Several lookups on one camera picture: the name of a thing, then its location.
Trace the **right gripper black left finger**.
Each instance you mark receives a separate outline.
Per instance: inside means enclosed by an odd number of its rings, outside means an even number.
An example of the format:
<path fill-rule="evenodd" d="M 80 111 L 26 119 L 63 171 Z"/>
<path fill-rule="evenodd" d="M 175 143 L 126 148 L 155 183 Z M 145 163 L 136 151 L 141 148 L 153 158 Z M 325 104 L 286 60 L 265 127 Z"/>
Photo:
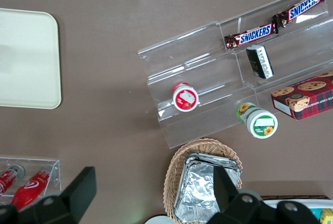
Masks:
<path fill-rule="evenodd" d="M 97 193 L 95 167 L 85 167 L 60 195 L 52 195 L 22 211 L 1 206 L 1 223 L 79 223 Z"/>

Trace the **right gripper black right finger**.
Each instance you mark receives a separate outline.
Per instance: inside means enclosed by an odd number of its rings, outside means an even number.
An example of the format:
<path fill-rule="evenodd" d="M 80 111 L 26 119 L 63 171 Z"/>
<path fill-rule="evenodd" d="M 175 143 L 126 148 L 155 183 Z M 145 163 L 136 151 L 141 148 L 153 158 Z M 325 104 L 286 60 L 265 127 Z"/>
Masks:
<path fill-rule="evenodd" d="M 285 200 L 273 208 L 256 192 L 236 189 L 223 167 L 214 167 L 213 186 L 220 211 L 208 223 L 319 223 L 301 203 Z"/>

